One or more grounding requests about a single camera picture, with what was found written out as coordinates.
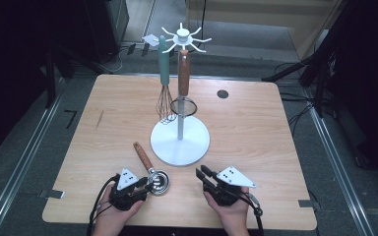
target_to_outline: wooden table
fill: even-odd
[[[177,79],[171,78],[169,88],[172,96],[177,94]],[[266,229],[316,227],[312,207],[299,205],[310,198],[276,85],[192,79],[188,96],[198,105],[195,116],[208,128],[211,143],[204,157],[186,167],[165,164],[151,148],[160,89],[158,77],[96,79],[53,187],[66,194],[48,200],[45,221],[87,223],[97,193],[109,177],[123,167],[139,178],[148,176],[133,147],[137,141],[155,169],[168,173],[170,187],[163,196],[148,195],[129,225],[221,228],[195,176],[195,168],[204,164],[217,172],[233,165],[258,185],[251,193],[260,201]],[[220,89],[229,97],[219,98]],[[251,208],[248,216],[248,228],[257,228]]]

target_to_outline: wooden-handled strainer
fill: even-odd
[[[154,195],[162,195],[169,185],[169,178],[166,172],[163,170],[155,170],[152,165],[152,162],[149,160],[149,157],[146,155],[146,152],[140,146],[138,142],[134,143],[134,149],[136,150],[138,156],[143,162],[144,167],[146,167],[149,172],[149,184],[153,183],[153,188],[151,193]]]

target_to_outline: whisk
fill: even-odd
[[[169,84],[169,60],[168,53],[163,53],[166,48],[165,37],[158,38],[158,66],[160,70],[161,93],[157,101],[157,114],[162,124],[168,124],[176,119],[176,114],[171,110],[170,103],[173,100],[168,89]]]

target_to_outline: white round base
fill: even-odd
[[[152,131],[152,148],[165,163],[172,166],[187,166],[204,156],[210,146],[210,133],[199,119],[189,116],[184,119],[183,139],[177,139],[178,119],[167,125],[158,122]]]

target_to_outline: human hand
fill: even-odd
[[[108,185],[106,187],[105,193],[99,202],[100,208],[97,210],[98,216],[94,226],[94,236],[117,236],[124,228],[127,220],[135,215],[144,203],[143,201],[138,201],[126,211],[117,209],[109,203],[112,186]]]
[[[248,193],[248,188],[241,187],[241,191]],[[249,205],[247,203],[238,200],[231,206],[219,206],[210,193],[205,191],[204,196],[208,205],[220,217],[220,223],[229,236],[249,235],[247,230],[247,211]]]

